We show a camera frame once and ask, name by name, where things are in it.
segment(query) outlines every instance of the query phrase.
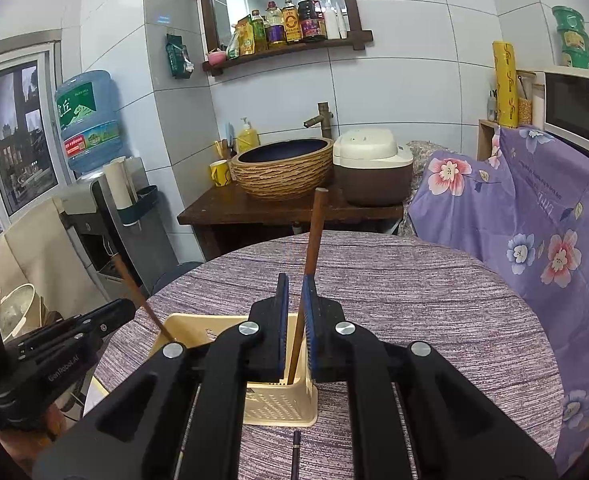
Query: stacked plastic containers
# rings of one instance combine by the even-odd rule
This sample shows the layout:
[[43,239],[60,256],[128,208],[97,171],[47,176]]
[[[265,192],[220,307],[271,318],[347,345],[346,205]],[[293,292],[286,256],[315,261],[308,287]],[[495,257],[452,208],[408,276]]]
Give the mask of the stacked plastic containers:
[[553,7],[557,31],[561,35],[561,65],[589,70],[589,37],[580,12],[570,7]]
[[70,78],[54,97],[71,170],[88,173],[125,155],[108,72],[91,70]]

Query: metal screw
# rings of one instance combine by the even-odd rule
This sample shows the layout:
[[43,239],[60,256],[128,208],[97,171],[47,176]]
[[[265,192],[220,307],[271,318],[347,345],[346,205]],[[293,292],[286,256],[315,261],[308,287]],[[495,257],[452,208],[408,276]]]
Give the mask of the metal screw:
[[341,335],[350,335],[354,333],[354,330],[356,330],[356,328],[349,321],[340,321],[335,326],[335,330]]
[[179,357],[183,353],[183,347],[179,343],[170,343],[163,347],[163,355],[168,359]]
[[239,325],[239,332],[243,335],[252,335],[258,332],[258,324],[254,321],[245,321]]
[[428,343],[424,343],[423,341],[417,341],[415,343],[412,343],[410,350],[412,350],[412,353],[414,355],[418,355],[419,357],[425,357],[427,355],[430,355],[432,347],[428,345]]

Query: beige cloth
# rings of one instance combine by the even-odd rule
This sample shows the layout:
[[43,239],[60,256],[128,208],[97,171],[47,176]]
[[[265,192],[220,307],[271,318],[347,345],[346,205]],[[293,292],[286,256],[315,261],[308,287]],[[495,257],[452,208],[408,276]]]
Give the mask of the beige cloth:
[[32,208],[0,235],[2,294],[28,282],[44,298],[45,306],[63,317],[84,314],[106,303],[74,250],[52,200]]

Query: soap dispenser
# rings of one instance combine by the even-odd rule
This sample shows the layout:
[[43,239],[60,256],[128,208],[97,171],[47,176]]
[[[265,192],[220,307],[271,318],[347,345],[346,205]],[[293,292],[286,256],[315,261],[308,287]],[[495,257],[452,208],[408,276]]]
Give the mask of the soap dispenser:
[[237,153],[247,152],[259,145],[257,131],[252,127],[247,117],[242,118],[243,129],[237,136]]

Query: purple cloth cover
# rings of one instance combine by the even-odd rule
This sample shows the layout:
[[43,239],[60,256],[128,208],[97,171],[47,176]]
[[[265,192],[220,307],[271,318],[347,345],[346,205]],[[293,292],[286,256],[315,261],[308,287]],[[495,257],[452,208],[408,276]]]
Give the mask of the purple cloth cover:
[[409,208],[423,240],[466,251],[539,317],[565,391],[555,460],[589,444],[589,158],[551,135],[497,128],[479,162],[435,152]]

